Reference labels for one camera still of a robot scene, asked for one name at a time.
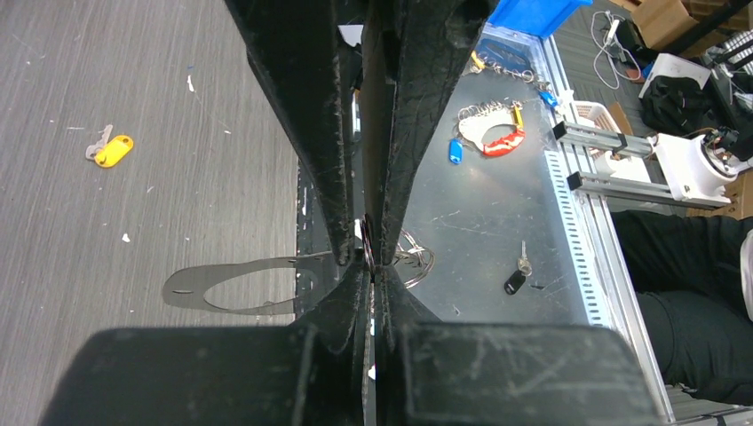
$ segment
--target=yellow key tag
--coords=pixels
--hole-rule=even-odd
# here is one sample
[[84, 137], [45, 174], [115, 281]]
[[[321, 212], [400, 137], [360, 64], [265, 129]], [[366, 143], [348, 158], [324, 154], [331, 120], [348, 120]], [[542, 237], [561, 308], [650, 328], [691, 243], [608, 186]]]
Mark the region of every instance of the yellow key tag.
[[523, 115], [520, 114], [520, 108], [515, 106], [512, 111], [515, 114], [515, 127], [518, 130], [523, 130]]
[[476, 54], [476, 51], [471, 52], [471, 59], [473, 60], [473, 63], [476, 64], [476, 67], [478, 67], [479, 69], [484, 69], [487, 67], [487, 64], [483, 60], [479, 59], [479, 56]]
[[100, 167], [108, 169], [115, 166], [132, 148], [133, 139], [131, 137], [118, 135], [107, 142], [107, 145], [94, 156], [94, 162]]

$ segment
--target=white cable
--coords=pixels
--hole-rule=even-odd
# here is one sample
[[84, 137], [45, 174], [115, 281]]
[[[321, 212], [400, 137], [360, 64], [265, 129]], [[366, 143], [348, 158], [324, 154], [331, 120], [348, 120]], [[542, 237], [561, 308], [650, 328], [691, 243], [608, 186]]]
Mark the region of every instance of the white cable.
[[[597, 15], [604, 15], [606, 17], [607, 22], [609, 22], [610, 26], [612, 24], [611, 18], [619, 19], [622, 22], [625, 21], [625, 18], [623, 18], [620, 15], [614, 15], [611, 12], [595, 12], [593, 16], [591, 17], [591, 40], [593, 40], [593, 43], [596, 44], [596, 47], [598, 47], [598, 53], [593, 58], [593, 71], [596, 73], [596, 77], [598, 77], [598, 79], [601, 80], [601, 82], [606, 87], [608, 87], [609, 89], [612, 89], [613, 91], [616, 91], [617, 89], [620, 88], [620, 77], [624, 78], [625, 80], [629, 80], [631, 82], [637, 82], [640, 80], [641, 75], [638, 74], [636, 78], [630, 78], [627, 75], [621, 74], [619, 71], [617, 71], [617, 66], [614, 64], [614, 57], [609, 53], [607, 48], [611, 45], [617, 46], [622, 53], [624, 53], [625, 55], [627, 55], [628, 58], [630, 58], [630, 60], [632, 61], [633, 65], [635, 65], [639, 73], [640, 73], [640, 67], [638, 66], [638, 63], [635, 60], [635, 58], [633, 58], [632, 53], [630, 53], [630, 51], [622, 47], [622, 45], [620, 44], [620, 41], [617, 40], [616, 36], [613, 38], [613, 40], [609, 44], [607, 44], [607, 40], [606, 40], [606, 36], [608, 33], [604, 34], [604, 37], [602, 38], [601, 43], [596, 39], [596, 35], [594, 34], [593, 29], [596, 26]], [[601, 56], [602, 53], [606, 53], [606, 60], [609, 62], [609, 67], [612, 68], [612, 76], [614, 77], [614, 80], [616, 81], [616, 85], [614, 86], [606, 82], [606, 80], [604, 79], [604, 77], [601, 76], [601, 74], [598, 71], [598, 68], [596, 67], [596, 64], [598, 63], [598, 57]]]

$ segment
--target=metal bracket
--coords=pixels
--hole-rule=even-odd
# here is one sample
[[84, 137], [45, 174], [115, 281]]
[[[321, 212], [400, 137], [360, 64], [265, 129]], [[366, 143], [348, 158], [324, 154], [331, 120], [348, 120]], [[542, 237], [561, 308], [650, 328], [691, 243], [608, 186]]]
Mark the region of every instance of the metal bracket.
[[654, 147], [646, 138], [595, 129], [571, 122], [560, 122], [552, 128], [552, 131], [554, 138], [559, 142], [575, 146], [587, 146], [635, 157], [646, 157], [654, 151]]
[[624, 200], [648, 201], [670, 206], [694, 209], [717, 209], [725, 206], [722, 202], [706, 201], [678, 201], [672, 198], [672, 192], [667, 185], [647, 184], [617, 177], [601, 177], [592, 173], [577, 171], [567, 178], [571, 191], [596, 193]]
[[[304, 296], [246, 309], [227, 309], [207, 302], [204, 295], [227, 280], [268, 269], [294, 268], [312, 274], [312, 289]], [[339, 273], [331, 252], [309, 256], [260, 259], [245, 264], [207, 264], [173, 273], [162, 287], [162, 299], [177, 308], [238, 315], [282, 315], [294, 312], [294, 302], [302, 297], [321, 299], [337, 286]]]

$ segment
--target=white robot part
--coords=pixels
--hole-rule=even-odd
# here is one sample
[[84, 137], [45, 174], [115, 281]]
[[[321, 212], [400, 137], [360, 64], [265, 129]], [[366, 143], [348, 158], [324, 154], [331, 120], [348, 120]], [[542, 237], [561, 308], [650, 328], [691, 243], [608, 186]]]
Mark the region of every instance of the white robot part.
[[648, 176], [648, 170], [642, 158], [624, 156], [617, 159], [613, 158], [611, 153], [603, 151], [594, 155], [593, 158], [599, 175], [651, 183], [651, 177]]
[[688, 140], [660, 133], [654, 151], [672, 198], [678, 201], [729, 203], [725, 185], [737, 178], [715, 155], [707, 153], [703, 135]]

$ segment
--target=person's leg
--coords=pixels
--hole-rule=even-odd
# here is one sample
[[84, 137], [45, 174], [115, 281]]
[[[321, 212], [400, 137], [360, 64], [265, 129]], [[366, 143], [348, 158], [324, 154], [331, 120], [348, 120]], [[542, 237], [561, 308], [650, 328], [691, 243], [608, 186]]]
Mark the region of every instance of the person's leg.
[[753, 218], [678, 217], [645, 211], [612, 215], [638, 292], [692, 289], [746, 313], [740, 246]]
[[694, 398], [753, 405], [753, 323], [724, 302], [692, 291], [638, 294], [667, 384]]

